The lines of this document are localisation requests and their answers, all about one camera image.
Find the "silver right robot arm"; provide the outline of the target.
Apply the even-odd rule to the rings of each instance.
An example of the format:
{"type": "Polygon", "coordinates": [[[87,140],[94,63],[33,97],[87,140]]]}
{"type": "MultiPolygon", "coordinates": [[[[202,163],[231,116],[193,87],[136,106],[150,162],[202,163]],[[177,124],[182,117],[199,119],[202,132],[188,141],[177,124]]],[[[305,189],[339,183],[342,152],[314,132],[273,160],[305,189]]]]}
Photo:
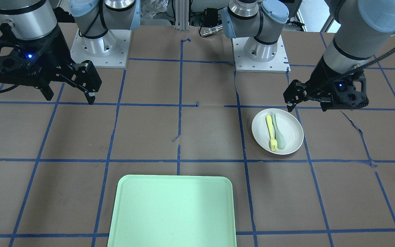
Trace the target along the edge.
{"type": "Polygon", "coordinates": [[[46,100],[54,93],[50,82],[64,82],[95,102],[102,81],[92,63],[76,63],[47,0],[0,0],[0,83],[31,86],[46,100]]]}

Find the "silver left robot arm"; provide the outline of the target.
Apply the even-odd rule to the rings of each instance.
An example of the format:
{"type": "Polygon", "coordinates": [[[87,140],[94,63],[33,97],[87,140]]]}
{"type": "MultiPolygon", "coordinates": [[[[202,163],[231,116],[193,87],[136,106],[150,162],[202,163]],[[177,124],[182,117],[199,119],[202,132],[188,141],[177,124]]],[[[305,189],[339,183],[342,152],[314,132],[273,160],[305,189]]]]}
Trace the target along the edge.
{"type": "Polygon", "coordinates": [[[372,59],[395,32],[395,0],[327,0],[340,24],[309,80],[293,80],[284,91],[287,111],[317,101],[323,111],[359,109],[369,104],[364,69],[395,53],[372,59]]]}

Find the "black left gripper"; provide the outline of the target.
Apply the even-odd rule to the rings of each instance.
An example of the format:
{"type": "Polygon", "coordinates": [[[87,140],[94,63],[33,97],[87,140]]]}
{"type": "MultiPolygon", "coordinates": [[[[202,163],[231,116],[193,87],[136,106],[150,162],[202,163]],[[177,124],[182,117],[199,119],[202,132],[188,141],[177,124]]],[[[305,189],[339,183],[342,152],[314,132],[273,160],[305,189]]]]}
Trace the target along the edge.
{"type": "Polygon", "coordinates": [[[295,109],[295,104],[307,100],[319,102],[323,111],[359,109],[369,104],[366,88],[363,69],[357,69],[348,75],[340,74],[332,70],[322,57],[309,80],[306,83],[292,80],[283,97],[288,112],[295,109]]]}

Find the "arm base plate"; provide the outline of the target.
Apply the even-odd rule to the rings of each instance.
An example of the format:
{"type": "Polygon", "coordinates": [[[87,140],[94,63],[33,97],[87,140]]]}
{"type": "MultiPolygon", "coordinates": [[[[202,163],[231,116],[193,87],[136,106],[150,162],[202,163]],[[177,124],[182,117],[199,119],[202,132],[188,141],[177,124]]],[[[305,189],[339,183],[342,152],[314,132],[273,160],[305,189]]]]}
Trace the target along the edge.
{"type": "Polygon", "coordinates": [[[131,41],[131,30],[109,30],[97,39],[81,37],[77,32],[70,49],[76,63],[90,60],[96,68],[125,69],[131,41]]]}
{"type": "Polygon", "coordinates": [[[233,38],[232,51],[237,72],[291,72],[282,36],[271,45],[253,37],[233,38]]]}

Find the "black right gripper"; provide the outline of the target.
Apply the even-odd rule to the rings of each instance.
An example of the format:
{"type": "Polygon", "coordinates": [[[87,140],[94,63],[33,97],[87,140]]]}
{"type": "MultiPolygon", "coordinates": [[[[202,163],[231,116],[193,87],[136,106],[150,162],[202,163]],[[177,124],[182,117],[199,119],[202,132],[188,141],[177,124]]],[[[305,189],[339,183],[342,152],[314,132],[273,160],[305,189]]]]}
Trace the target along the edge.
{"type": "Polygon", "coordinates": [[[51,101],[54,92],[49,84],[61,81],[82,91],[88,104],[94,104],[102,80],[92,61],[72,60],[59,25],[32,40],[16,38],[14,28],[8,24],[1,24],[0,31],[0,83],[33,86],[51,101]]]}

